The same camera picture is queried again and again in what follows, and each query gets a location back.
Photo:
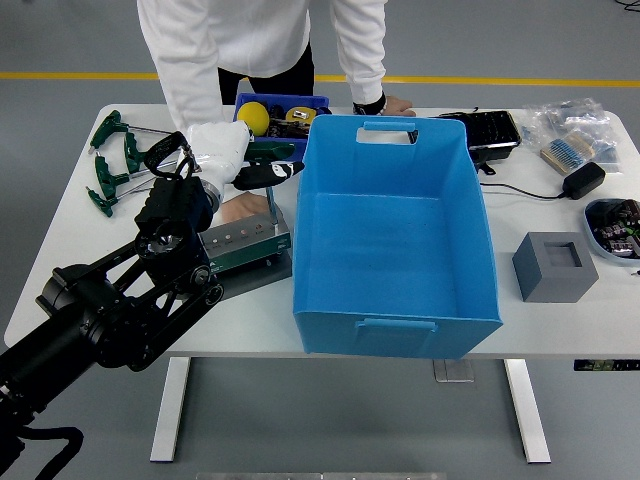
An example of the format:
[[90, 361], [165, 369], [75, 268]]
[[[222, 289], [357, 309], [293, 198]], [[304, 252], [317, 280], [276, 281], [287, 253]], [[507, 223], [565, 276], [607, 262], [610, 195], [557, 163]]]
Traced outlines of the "person's left hand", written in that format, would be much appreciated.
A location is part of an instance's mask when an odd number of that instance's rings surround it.
[[413, 110], [413, 104], [409, 100], [401, 99], [396, 96], [387, 96], [385, 109], [383, 111], [385, 116], [403, 116], [403, 117], [415, 117], [416, 113]]

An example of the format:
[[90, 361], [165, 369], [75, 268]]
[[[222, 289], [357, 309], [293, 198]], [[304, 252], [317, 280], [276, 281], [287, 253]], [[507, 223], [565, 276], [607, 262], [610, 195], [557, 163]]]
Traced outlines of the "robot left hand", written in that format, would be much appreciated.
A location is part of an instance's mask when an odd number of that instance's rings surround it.
[[244, 121], [193, 125], [187, 141], [203, 163], [200, 177], [220, 191], [227, 185], [240, 191], [276, 186], [305, 168], [294, 159], [294, 144], [252, 141]]

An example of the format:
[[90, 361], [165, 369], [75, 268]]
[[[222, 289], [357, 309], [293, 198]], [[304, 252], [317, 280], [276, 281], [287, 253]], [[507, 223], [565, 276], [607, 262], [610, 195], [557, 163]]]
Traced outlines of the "person's right hand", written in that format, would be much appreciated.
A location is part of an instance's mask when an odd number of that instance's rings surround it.
[[219, 210], [223, 224], [242, 220], [269, 210], [265, 196], [245, 192], [222, 204]]

